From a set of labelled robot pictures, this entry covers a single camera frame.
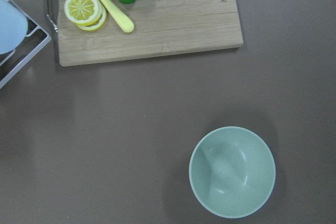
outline wooden cutting board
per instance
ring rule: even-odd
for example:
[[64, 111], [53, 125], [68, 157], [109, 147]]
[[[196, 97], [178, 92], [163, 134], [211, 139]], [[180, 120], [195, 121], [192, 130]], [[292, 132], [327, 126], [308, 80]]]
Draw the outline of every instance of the wooden cutting board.
[[96, 31], [82, 31], [59, 0], [58, 46], [62, 66], [177, 55], [243, 44], [236, 0], [112, 0], [134, 22], [124, 33], [111, 16]]

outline lemon slice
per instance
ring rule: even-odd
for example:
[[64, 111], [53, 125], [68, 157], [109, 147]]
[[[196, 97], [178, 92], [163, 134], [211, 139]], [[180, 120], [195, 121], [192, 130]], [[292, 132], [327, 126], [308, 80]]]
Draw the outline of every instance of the lemon slice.
[[84, 31], [94, 31], [94, 30], [97, 30], [99, 29], [100, 27], [102, 27], [102, 25], [105, 23], [106, 21], [106, 18], [107, 18], [107, 14], [106, 14], [106, 10], [105, 8], [102, 6], [102, 9], [101, 9], [101, 16], [99, 17], [99, 19], [93, 23], [92, 25], [89, 25], [89, 26], [83, 26], [83, 25], [78, 25], [76, 24], [76, 26], [79, 28], [79, 29], [82, 29]]
[[82, 26], [95, 23], [101, 16], [99, 0], [65, 0], [64, 12], [67, 18]]

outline knife handle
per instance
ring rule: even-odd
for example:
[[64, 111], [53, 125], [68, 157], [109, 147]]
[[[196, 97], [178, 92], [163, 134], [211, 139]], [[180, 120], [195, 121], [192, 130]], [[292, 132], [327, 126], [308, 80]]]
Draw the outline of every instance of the knife handle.
[[100, 0], [105, 6], [106, 10], [111, 14], [112, 18], [119, 25], [119, 27], [125, 32], [130, 33], [134, 30], [134, 23], [126, 16], [119, 8], [115, 6], [110, 0]]

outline plate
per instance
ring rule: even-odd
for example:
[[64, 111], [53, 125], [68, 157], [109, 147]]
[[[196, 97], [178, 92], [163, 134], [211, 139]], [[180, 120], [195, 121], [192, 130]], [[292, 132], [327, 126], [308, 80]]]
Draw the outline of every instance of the plate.
[[229, 126], [207, 134], [191, 156], [189, 179], [197, 200], [225, 218], [261, 208], [273, 190], [276, 168], [266, 143], [255, 133]]
[[25, 38], [28, 20], [6, 0], [0, 0], [0, 55], [15, 49]]

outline white dish rack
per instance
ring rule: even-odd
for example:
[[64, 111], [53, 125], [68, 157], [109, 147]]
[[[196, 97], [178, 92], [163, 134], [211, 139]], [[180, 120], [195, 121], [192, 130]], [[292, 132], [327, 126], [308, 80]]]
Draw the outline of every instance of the white dish rack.
[[24, 40], [12, 51], [0, 55], [0, 89], [50, 41], [50, 35], [12, 0], [6, 0], [22, 12], [28, 20]]

